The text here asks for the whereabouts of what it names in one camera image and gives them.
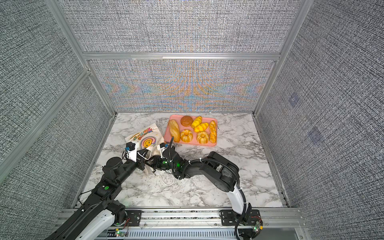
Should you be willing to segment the white paper bag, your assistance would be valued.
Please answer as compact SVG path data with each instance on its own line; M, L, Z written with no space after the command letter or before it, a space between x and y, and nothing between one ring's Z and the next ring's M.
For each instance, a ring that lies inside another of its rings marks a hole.
M133 142L137 147L137 161L145 162L144 172L147 176L155 176L157 171L147 165L147 160L150 157L160 154L159 145L165 143L164 137L161 134L156 124L151 124L144 129L133 133L125 138L126 143Z

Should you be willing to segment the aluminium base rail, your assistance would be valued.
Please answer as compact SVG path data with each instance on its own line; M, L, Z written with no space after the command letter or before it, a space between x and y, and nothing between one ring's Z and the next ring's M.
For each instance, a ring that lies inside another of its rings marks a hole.
M112 225L94 240L234 240L233 226L222 224L219 207L129 207L140 218L132 225ZM257 240L310 240L297 208L252 208L263 220Z

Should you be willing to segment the round pumpkin-shaped fake bread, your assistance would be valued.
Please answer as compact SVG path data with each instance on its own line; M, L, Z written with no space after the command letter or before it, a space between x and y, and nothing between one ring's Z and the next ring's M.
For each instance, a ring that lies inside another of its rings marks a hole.
M185 129L180 133L180 139L184 143L189 143L193 140L193 133L191 130Z

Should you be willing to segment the round brown bun fake bread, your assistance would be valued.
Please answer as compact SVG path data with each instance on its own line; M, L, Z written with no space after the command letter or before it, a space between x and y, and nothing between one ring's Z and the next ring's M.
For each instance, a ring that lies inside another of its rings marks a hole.
M184 127L190 127L194 119L191 116L183 116L180 120L180 123Z

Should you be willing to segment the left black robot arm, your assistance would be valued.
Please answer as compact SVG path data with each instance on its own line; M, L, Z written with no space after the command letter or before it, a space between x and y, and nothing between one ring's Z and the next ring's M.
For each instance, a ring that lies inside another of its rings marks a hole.
M103 167L101 181L91 191L83 205L47 240L94 240L112 225L126 224L126 206L116 200L122 183L136 170L145 168L144 160L111 158Z

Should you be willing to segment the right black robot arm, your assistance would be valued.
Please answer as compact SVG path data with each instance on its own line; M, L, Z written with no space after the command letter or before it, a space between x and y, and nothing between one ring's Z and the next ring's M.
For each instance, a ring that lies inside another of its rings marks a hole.
M252 206L241 190L239 168L220 154L210 152L204 158L186 160L180 157L175 147L171 147L159 156L150 157L146 164L155 171L169 171L177 180L206 177L219 190L227 193L236 222L245 224L250 218Z

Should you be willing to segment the yellow striped croissant fake bread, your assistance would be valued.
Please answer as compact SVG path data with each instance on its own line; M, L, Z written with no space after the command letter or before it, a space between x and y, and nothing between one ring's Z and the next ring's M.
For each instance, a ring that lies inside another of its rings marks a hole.
M194 132L204 132L209 127L209 123L201 123L194 128Z

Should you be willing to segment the oval yellow fake bread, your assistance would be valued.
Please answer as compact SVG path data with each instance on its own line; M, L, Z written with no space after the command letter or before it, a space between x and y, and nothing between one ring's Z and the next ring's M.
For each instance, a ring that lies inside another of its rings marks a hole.
M202 117L201 116L198 116L197 118L194 119L194 121L192 122L191 124L191 128L196 128L197 126L199 126L200 124L202 123Z

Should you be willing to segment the long twisted fake bread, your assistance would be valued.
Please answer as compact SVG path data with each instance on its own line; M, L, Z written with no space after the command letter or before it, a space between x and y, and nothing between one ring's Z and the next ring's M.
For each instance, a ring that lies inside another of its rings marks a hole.
M210 122L209 129L210 129L210 142L216 143L217 142L217 124L215 121Z

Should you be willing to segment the pink plastic tray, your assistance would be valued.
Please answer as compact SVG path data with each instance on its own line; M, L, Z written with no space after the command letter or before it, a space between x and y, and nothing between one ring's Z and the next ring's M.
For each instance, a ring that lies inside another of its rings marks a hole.
M192 133L193 133L193 140L192 140L191 142L189 142L189 143L184 143L184 142L182 142L182 141L180 140L180 142L179 142L179 143L176 143L176 144L195 145L195 146L206 146L206 147L214 147L214 146L217 145L217 142L216 142L216 143L211 143L210 141L209 141L207 144L205 144L205 145L201 145L201 144L199 144L198 141L197 141L197 134L198 134L198 133L194 132L194 129L191 128L191 126L190 126L190 127L184 127L184 126L181 125L180 120L181 120L181 118L182 118L183 116L185 116L185 115L171 115L170 118L169 118L169 121L170 121L170 120L176 120L176 122L177 122L178 125L179 125L180 133L181 133L181 131L183 131L183 130L185 130L185 129L191 130ZM217 119L214 119L214 118L208 118L208 117L202 117L202 123L209 123L209 125L210 125L210 122L211 122L211 121L215 121L215 122L216 122L216 124L217 124L217 133L218 133L218 121L217 121ZM210 135L210 129L209 129L209 127L208 127L205 131ZM172 138L172 137L171 137L171 134L170 134L169 123L168 123L168 126L167 126L167 128L166 128L166 132L165 132L165 134L164 134L164 140L165 140L166 142L169 143L169 142L171 141L171 138Z

